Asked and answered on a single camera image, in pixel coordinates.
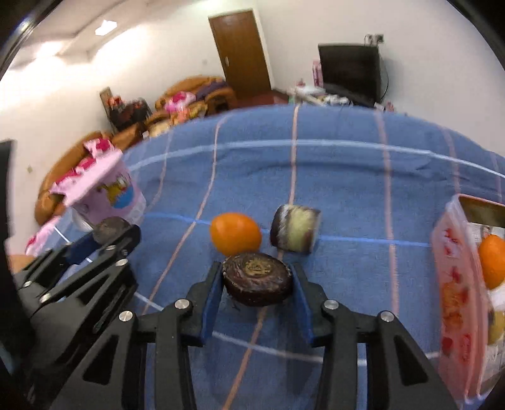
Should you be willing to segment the dark round pastry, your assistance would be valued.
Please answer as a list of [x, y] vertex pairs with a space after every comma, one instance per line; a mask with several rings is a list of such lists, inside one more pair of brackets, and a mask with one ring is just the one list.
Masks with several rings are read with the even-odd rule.
[[106, 245], [110, 241], [114, 241], [124, 231], [129, 229], [131, 224], [125, 219], [117, 216], [105, 218], [92, 230], [92, 238], [99, 245]]
[[291, 270], [277, 258], [264, 253], [230, 256], [224, 261], [222, 272], [228, 294], [249, 307], [280, 303], [294, 290]]

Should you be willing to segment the large orange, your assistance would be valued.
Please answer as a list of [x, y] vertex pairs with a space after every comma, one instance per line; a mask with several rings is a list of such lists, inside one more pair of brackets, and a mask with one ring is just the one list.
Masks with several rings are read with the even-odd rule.
[[488, 290], [493, 290], [504, 281], [504, 240], [489, 235], [478, 246], [482, 276]]

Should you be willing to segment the pink cartoon cup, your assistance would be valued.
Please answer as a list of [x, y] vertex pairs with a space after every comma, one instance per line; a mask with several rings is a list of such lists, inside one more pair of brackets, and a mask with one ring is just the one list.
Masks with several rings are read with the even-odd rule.
[[63, 205], [90, 226], [113, 216], [138, 224], [146, 200], [128, 171], [122, 151], [103, 138], [88, 141], [85, 148], [92, 157], [57, 180], [50, 193], [63, 195]]

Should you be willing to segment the pink metal tin box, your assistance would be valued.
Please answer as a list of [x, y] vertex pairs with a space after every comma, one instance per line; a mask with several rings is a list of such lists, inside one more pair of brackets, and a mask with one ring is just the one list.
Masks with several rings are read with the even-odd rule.
[[504, 206], [459, 194], [431, 233], [441, 306], [439, 372], [457, 401], [482, 398], [504, 373], [504, 333], [488, 345], [489, 312], [504, 312], [504, 281], [485, 286], [478, 246], [489, 235], [504, 240]]

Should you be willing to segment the green-brown kiwi in tin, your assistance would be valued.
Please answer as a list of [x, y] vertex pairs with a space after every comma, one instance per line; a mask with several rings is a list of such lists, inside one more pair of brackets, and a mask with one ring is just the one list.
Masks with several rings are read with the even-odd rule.
[[503, 311], [489, 312], [488, 316], [488, 345], [498, 342], [504, 333], [505, 318]]

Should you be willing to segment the black cluttered rack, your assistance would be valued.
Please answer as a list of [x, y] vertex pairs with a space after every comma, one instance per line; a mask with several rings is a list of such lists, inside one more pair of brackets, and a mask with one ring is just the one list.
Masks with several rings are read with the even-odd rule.
[[152, 114], [149, 105], [143, 98], [124, 102], [121, 97], [115, 96], [109, 98], [107, 105], [109, 121], [118, 132], [147, 120]]

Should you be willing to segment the small orange on cloth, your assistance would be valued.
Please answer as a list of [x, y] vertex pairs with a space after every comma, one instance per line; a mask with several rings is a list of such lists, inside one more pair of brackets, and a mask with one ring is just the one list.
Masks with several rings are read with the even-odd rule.
[[258, 252], [262, 243], [259, 225], [245, 214], [219, 214], [211, 221], [209, 232], [212, 244], [225, 256]]

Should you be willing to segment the pink floral cushion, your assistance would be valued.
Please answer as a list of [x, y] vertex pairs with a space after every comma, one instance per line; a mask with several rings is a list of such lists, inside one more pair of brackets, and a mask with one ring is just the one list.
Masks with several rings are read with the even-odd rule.
[[196, 96], [192, 92], [178, 91], [167, 99], [163, 107], [168, 113], [172, 114], [184, 110], [195, 101]]

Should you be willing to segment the purple-cream cut pastry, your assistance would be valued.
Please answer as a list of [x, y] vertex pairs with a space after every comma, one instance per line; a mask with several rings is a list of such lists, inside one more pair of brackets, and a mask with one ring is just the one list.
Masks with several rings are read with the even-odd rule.
[[309, 255], [318, 239], [321, 219], [319, 209], [284, 204], [271, 222], [270, 243], [284, 251]]

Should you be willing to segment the blue plaid tablecloth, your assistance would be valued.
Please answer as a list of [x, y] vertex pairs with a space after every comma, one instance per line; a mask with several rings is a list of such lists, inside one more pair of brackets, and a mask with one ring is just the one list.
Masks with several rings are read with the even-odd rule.
[[[319, 209], [310, 255], [286, 253], [328, 297], [358, 313], [389, 310], [437, 365], [441, 317], [431, 233], [456, 193], [504, 204], [504, 151], [400, 114], [270, 106], [195, 120], [129, 149], [147, 200], [128, 257], [127, 307], [157, 313], [222, 261], [211, 220], [237, 212], [270, 244], [277, 209]], [[297, 329], [293, 303], [245, 307], [226, 292], [210, 340], [189, 348], [197, 409], [314, 409], [323, 350]]]

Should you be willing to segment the brown wooden door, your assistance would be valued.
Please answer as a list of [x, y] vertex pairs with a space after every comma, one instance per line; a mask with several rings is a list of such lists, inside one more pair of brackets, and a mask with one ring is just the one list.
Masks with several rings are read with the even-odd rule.
[[271, 91], [270, 76], [251, 9], [209, 18], [227, 83], [239, 98]]

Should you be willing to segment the white tv stand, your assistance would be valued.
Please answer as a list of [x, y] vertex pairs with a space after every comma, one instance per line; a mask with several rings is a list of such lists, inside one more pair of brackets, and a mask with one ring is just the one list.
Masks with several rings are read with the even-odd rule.
[[289, 101], [295, 105], [310, 104], [319, 107], [353, 106], [347, 97], [327, 94], [324, 89], [309, 85], [296, 85], [287, 90]]

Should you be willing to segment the black television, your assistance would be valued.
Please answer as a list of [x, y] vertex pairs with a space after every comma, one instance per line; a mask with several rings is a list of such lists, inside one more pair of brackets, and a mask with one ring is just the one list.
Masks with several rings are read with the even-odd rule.
[[320, 44], [323, 88], [329, 94], [372, 108], [381, 101], [380, 54], [377, 46]]

